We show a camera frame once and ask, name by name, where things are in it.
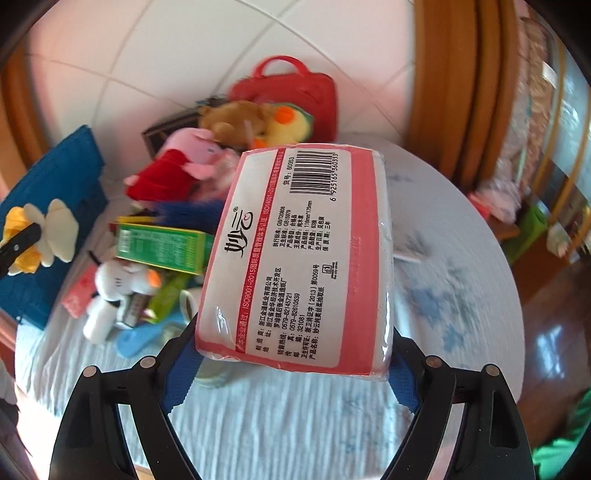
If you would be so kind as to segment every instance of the brand logo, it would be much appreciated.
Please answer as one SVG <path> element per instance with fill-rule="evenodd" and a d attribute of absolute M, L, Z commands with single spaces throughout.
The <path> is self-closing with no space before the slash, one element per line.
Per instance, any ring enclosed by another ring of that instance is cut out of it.
<path fill-rule="evenodd" d="M 224 250 L 226 252 L 240 252 L 240 258 L 244 256 L 244 249 L 248 246 L 248 238 L 244 232 L 252 227 L 252 212 L 244 213 L 238 207 L 234 207 L 234 220 L 232 221 L 232 230 L 228 232 L 228 238 Z"/>

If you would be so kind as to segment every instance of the metal screw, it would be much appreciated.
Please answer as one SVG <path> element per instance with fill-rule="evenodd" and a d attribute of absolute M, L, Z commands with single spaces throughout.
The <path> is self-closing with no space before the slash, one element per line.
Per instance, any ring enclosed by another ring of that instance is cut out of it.
<path fill-rule="evenodd" d="M 484 369 L 491 377 L 498 377 L 501 374 L 501 370 L 496 365 L 487 365 Z"/>
<path fill-rule="evenodd" d="M 153 356 L 145 356 L 139 361 L 141 368 L 151 368 L 156 365 L 156 359 Z"/>
<path fill-rule="evenodd" d="M 96 367 L 94 365 L 89 365 L 82 371 L 82 375 L 86 378 L 90 378 L 96 374 Z"/>
<path fill-rule="evenodd" d="M 439 368 L 442 363 L 442 360 L 437 355 L 427 357 L 427 365 L 430 367 Z"/>

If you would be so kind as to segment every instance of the blue storage bin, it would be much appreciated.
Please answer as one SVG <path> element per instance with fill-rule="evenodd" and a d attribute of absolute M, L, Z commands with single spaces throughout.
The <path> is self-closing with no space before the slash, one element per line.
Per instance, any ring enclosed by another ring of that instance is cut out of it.
<path fill-rule="evenodd" d="M 105 209 L 99 183 L 104 162 L 88 126 L 80 127 L 33 165 L 0 204 L 0 225 L 15 206 L 32 203 L 47 213 L 49 203 L 61 199 L 80 225 L 76 254 Z M 18 322 L 44 329 L 53 304 L 72 264 L 55 259 L 49 268 L 0 280 L 0 307 Z"/>

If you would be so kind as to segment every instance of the yellow plush duck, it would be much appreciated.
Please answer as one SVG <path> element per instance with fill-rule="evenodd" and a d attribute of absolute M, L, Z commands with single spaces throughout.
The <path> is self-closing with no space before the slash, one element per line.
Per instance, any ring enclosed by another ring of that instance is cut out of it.
<path fill-rule="evenodd" d="M 275 115 L 267 123 L 264 135 L 255 138 L 255 148 L 291 145 L 306 141 L 312 133 L 314 118 L 292 103 L 274 104 Z"/>
<path fill-rule="evenodd" d="M 41 238 L 17 257 L 8 270 L 9 275 L 35 273 L 39 265 L 50 267 L 55 257 L 66 263 L 74 258 L 78 222 L 66 204 L 59 199 L 51 201 L 47 216 L 30 203 L 11 208 L 4 222 L 0 247 L 32 223 L 41 227 Z"/>

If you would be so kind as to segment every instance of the pink pig plush toy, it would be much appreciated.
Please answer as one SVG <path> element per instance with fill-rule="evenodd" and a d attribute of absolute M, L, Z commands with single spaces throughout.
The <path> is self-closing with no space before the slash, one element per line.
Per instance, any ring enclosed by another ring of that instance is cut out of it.
<path fill-rule="evenodd" d="M 183 201 L 189 198 L 199 181 L 199 190 L 202 190 L 201 183 L 204 183 L 203 187 L 207 186 L 206 197 L 218 197 L 217 184 L 226 188 L 230 174 L 228 164 L 233 165 L 233 177 L 237 156 L 233 150 L 222 150 L 213 141 L 212 131 L 182 128 L 170 135 L 148 167 L 125 179 L 126 193 L 131 199 L 145 202 Z"/>

